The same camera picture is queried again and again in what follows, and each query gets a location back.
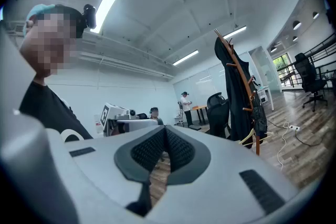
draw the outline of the person in white shirt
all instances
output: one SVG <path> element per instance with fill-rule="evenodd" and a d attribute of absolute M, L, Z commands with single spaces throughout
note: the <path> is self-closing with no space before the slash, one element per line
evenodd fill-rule
<path fill-rule="evenodd" d="M 182 93 L 181 103 L 182 103 L 183 111 L 184 111 L 185 117 L 187 118 L 187 123 L 188 123 L 188 127 L 189 127 L 190 125 L 193 124 L 193 121 L 192 121 L 192 118 L 191 118 L 191 111 L 190 111 L 190 105 L 192 104 L 192 102 L 189 102 L 186 99 L 187 95 L 189 95 L 187 92 Z"/>

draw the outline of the cable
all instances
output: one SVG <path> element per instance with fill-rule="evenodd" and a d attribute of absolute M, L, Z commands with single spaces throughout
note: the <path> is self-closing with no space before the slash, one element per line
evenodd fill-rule
<path fill-rule="evenodd" d="M 320 141 L 319 143 L 315 144 L 315 145 L 309 145 L 309 144 L 306 144 L 305 142 L 302 142 L 302 141 L 297 137 L 297 135 L 296 135 L 296 130 L 295 130 L 295 137 L 296 137 L 296 139 L 299 140 L 303 145 L 306 145 L 306 146 L 318 146 L 318 145 L 320 145 L 320 144 L 322 143 L 322 141 L 323 141 L 325 135 L 322 137 L 321 141 Z"/>
<path fill-rule="evenodd" d="M 284 139 L 284 135 L 285 134 L 287 134 L 287 132 L 288 132 L 288 130 L 289 130 L 289 123 L 288 122 L 285 122 L 284 124 L 283 124 L 283 126 L 282 126 L 282 128 L 284 128 L 284 129 L 287 129 L 286 131 L 285 131 L 285 133 L 282 135 L 282 139 L 284 140 L 284 142 L 285 142 L 285 144 L 284 144 L 284 146 L 279 150 L 279 152 L 278 152 L 278 154 L 277 154 L 277 158 L 278 158 L 278 162 L 279 162 L 279 164 L 281 164 L 281 169 L 280 169 L 280 171 L 282 171 L 282 168 L 283 168 L 283 164 L 282 164 L 282 162 L 279 160 L 279 153 L 285 148 L 285 146 L 287 145 L 287 142 L 286 142 L 286 139 Z"/>

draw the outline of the trash bin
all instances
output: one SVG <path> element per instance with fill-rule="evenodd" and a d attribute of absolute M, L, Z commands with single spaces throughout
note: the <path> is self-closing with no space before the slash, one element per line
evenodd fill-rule
<path fill-rule="evenodd" d="M 336 96 L 336 79 L 331 79 L 332 83 L 332 91 L 334 92 L 334 96 Z"/>

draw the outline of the window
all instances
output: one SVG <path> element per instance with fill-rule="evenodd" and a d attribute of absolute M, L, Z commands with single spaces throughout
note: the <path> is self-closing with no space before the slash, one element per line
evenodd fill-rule
<path fill-rule="evenodd" d="M 280 57 L 273 60 L 273 63 L 276 69 L 283 68 L 287 65 L 291 64 L 291 61 L 288 57 L 288 54 L 281 55 Z M 282 69 L 278 71 L 278 75 L 281 81 L 281 86 L 293 86 L 293 84 L 297 83 L 297 78 L 293 66 L 287 67 L 286 69 Z"/>

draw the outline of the desk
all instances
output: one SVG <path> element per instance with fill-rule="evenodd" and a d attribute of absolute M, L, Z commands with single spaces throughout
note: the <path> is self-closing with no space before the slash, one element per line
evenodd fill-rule
<path fill-rule="evenodd" d="M 272 111 L 273 111 L 274 106 L 273 106 L 273 100 L 272 100 L 271 91 L 269 90 L 269 86 L 264 86 L 262 89 L 258 90 L 257 93 L 261 93 L 265 90 L 267 90 L 267 92 L 268 92 L 269 100 L 271 101 L 271 107 L 272 107 Z"/>
<path fill-rule="evenodd" d="M 197 111 L 198 119 L 200 120 L 199 124 L 201 125 L 202 124 L 201 117 L 199 116 L 199 112 L 198 112 L 198 110 L 200 110 L 201 115 L 202 115 L 203 124 L 205 125 L 206 122 L 205 122 L 205 119 L 204 119 L 204 115 L 203 115 L 202 109 L 205 109 L 205 112 L 208 112 L 208 109 L 207 109 L 206 105 L 194 106 L 191 110 L 196 110 Z"/>

